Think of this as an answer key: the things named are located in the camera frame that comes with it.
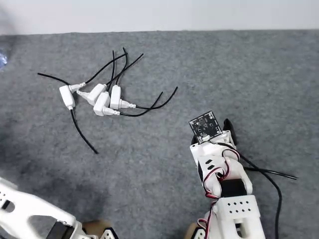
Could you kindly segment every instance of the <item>black wire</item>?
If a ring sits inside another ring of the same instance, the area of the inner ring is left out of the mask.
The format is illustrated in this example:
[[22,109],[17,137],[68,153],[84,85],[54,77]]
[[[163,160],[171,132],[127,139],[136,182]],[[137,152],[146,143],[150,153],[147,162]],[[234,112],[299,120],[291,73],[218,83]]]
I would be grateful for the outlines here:
[[146,111],[144,111],[144,112],[142,112],[142,113],[140,113],[140,114],[138,114],[138,115],[130,115],[130,114],[127,114],[127,113],[120,112],[120,115],[122,115],[122,116],[128,116],[128,117],[138,117],[138,116],[142,116],[142,115],[146,114],[147,112],[149,112],[154,105],[156,105],[156,103],[159,101],[159,99],[160,99],[160,97],[162,96],[162,94],[163,94],[163,91],[160,93],[160,95],[158,96],[158,98],[156,99],[156,101],[153,103],[153,105],[152,105],[149,109],[147,109]]
[[[122,72],[124,72],[125,71],[125,69],[126,69],[126,66],[128,65],[128,62],[129,62],[129,55],[128,55],[128,53],[127,53],[127,51],[126,51],[126,49],[123,47],[123,51],[124,51],[124,53],[126,53],[126,56],[125,56],[125,65],[124,65],[124,67],[123,67],[123,69],[122,69],[122,71],[120,72],[120,74],[122,74]],[[119,79],[120,79],[120,75],[119,74],[119,77],[116,79],[116,85],[118,85],[119,84]]]
[[80,128],[78,126],[78,123],[76,122],[73,110],[70,110],[70,111],[71,111],[71,115],[72,115],[72,120],[73,120],[74,126],[78,130],[78,132],[79,132],[80,136],[82,137],[82,139],[94,151],[94,153],[99,154],[99,152],[92,146],[92,144],[86,139],[86,137],[83,135],[82,131],[80,130]]
[[117,79],[118,77],[120,77],[126,70],[128,70],[131,66],[133,66],[138,60],[141,59],[141,57],[144,56],[144,53],[141,54],[135,61],[133,61],[130,65],[127,66],[127,68],[125,68],[124,70],[122,70],[119,74],[117,74],[116,77],[114,77],[113,80]]
[[[209,141],[209,142],[212,144],[218,144],[218,145],[226,146],[226,147],[229,147],[233,150],[236,150],[235,148],[233,148],[232,146],[230,146],[226,143],[211,142],[211,141]],[[279,215],[280,215],[281,205],[282,205],[282,201],[283,201],[283,195],[281,193],[281,190],[280,190],[279,186],[277,185],[277,183],[269,175],[267,175],[264,171],[260,170],[260,168],[258,166],[256,166],[253,162],[251,162],[249,159],[247,159],[240,152],[238,152],[238,153],[244,161],[246,161],[248,164],[250,164],[253,168],[255,168],[262,175],[264,175],[272,183],[272,185],[276,188],[276,190],[278,192],[279,200],[278,200],[277,212],[276,212],[276,218],[275,218],[275,239],[279,239]]]
[[162,108],[163,106],[165,106],[175,95],[176,91],[178,89],[178,86],[176,86],[175,90],[173,91],[173,93],[171,94],[171,96],[161,105],[156,106],[156,107],[151,107],[151,108],[147,108],[147,107],[142,107],[142,106],[136,106],[136,108],[138,109],[143,109],[143,110],[155,110],[155,109],[159,109]]
[[55,76],[50,76],[50,75],[43,74],[43,73],[38,73],[38,75],[40,75],[40,76],[45,76],[45,77],[48,77],[48,78],[57,80],[57,81],[62,82],[62,83],[64,83],[64,84],[68,85],[68,86],[70,85],[70,83],[68,83],[67,81],[62,80],[62,79],[60,79],[60,78],[57,78],[57,77],[55,77]]
[[114,61],[122,58],[123,56],[125,56],[126,54],[120,55],[118,57],[116,57],[114,60],[109,61],[106,65],[104,65],[97,73],[95,73],[94,76],[92,76],[89,80],[87,80],[85,83],[88,84],[89,82],[91,82],[98,74],[101,73],[101,71],[103,71],[108,65],[112,64]]
[[270,169],[259,168],[259,170],[257,170],[255,168],[251,168],[251,167],[244,167],[244,169],[249,170],[249,171],[257,171],[257,172],[263,171],[265,173],[271,173],[271,174],[274,174],[274,175],[282,176],[282,177],[293,179],[293,180],[297,180],[298,179],[298,177],[296,177],[294,175],[290,175],[290,174],[287,174],[287,173],[282,173],[282,172],[275,171],[275,170],[270,170]]
[[[115,72],[115,61],[113,61],[113,69],[112,69],[112,76],[111,76],[111,82],[114,80],[114,72]],[[107,87],[106,91],[109,92],[111,88],[111,84]]]

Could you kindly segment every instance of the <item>cable bundle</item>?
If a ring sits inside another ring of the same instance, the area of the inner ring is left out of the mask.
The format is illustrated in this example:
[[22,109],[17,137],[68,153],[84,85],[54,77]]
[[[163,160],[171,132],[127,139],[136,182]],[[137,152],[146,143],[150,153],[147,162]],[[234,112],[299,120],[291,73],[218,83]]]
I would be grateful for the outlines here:
[[[124,54],[115,57],[115,52],[112,52],[113,59],[109,61],[107,64],[105,64],[97,73],[95,73],[89,80],[81,83],[81,84],[76,84],[76,85],[71,85],[69,82],[62,80],[58,77],[43,74],[43,73],[38,73],[40,76],[48,77],[51,79],[54,79],[56,81],[59,81],[61,83],[64,83],[65,86],[60,87],[60,93],[62,96],[62,99],[64,101],[64,104],[66,107],[70,110],[71,112],[71,117],[72,121],[80,134],[80,136],[83,138],[83,140],[86,142],[86,144],[94,151],[95,154],[98,154],[99,152],[94,148],[94,146],[87,140],[87,138],[84,136],[82,131],[80,130],[77,120],[75,118],[75,113],[74,113],[74,108],[75,108],[75,102],[72,94],[76,92],[78,95],[82,96],[84,99],[88,101],[89,104],[94,106],[94,112],[96,115],[99,116],[104,116],[104,115],[122,115],[126,117],[139,117],[150,110],[156,110],[159,109],[163,106],[165,106],[175,95],[178,87],[175,88],[171,96],[161,105],[156,106],[157,102],[159,101],[160,97],[162,96],[163,92],[161,92],[158,96],[158,98],[155,100],[155,102],[150,106],[150,107],[143,107],[143,106],[137,106],[135,104],[130,104],[126,101],[123,101],[120,96],[121,96],[121,88],[118,86],[119,84],[119,79],[120,77],[124,74],[125,71],[127,71],[130,67],[132,67],[135,63],[137,63],[144,54],[141,54],[136,60],[134,60],[131,64],[128,65],[128,53],[125,48],[123,48]],[[125,65],[123,69],[120,71],[120,73],[116,76],[115,75],[115,67],[116,67],[116,61],[122,57],[125,57]],[[92,82],[106,67],[109,65],[113,64],[113,69],[112,69],[112,76],[110,81],[108,81],[106,84],[98,84],[96,87],[90,92],[82,92],[80,91],[81,88]],[[109,95],[109,90],[111,88],[112,83],[115,81],[115,85],[113,86],[112,89],[112,94],[111,98]],[[120,108],[138,108],[138,109],[143,109],[145,110],[142,113],[132,115],[132,114],[127,114],[124,112],[118,111]]]

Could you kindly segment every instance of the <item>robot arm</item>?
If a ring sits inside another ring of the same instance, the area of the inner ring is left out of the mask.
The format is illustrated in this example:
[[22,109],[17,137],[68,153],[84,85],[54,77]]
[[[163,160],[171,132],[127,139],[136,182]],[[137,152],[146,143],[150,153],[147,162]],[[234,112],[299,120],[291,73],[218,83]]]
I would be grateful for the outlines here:
[[[57,221],[47,239],[98,239],[86,235],[75,217],[49,202],[17,190],[17,186],[0,178],[0,226],[18,239],[43,239],[29,223],[32,216],[50,216]],[[118,239],[112,228],[106,228],[103,239]]]
[[231,131],[220,130],[212,112],[192,120],[190,125],[200,142],[193,143],[190,150],[206,197],[213,199],[190,238],[265,239],[252,183],[238,162],[237,151],[224,145],[236,149]]

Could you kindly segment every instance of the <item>plug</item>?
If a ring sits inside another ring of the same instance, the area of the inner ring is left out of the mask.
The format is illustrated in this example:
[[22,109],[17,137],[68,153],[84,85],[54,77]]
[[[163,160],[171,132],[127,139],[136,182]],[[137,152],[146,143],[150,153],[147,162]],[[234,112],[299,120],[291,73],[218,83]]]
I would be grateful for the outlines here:
[[85,82],[81,83],[81,84],[76,84],[76,85],[70,85],[69,89],[71,91],[71,93],[80,90],[82,87],[84,87],[86,85]]
[[98,116],[103,116],[103,107],[108,107],[110,105],[110,95],[108,92],[102,92],[94,107],[93,107],[93,110],[94,110],[94,113]]
[[123,101],[121,99],[121,87],[118,85],[114,85],[112,87],[111,93],[111,101],[110,101],[110,108],[118,110],[122,108],[135,108],[136,105],[131,104],[127,101]]
[[72,110],[75,107],[75,102],[69,86],[61,86],[59,90],[65,106]]
[[80,95],[81,97],[83,97],[84,99],[87,100],[87,102],[94,106],[95,103],[96,103],[96,100],[98,98],[98,96],[104,92],[106,89],[106,85],[105,84],[97,84],[93,90],[91,90],[91,92],[82,92],[82,91],[79,91],[77,90],[77,94]]
[[104,116],[119,116],[120,115],[119,111],[116,111],[108,107],[103,107],[102,113]]

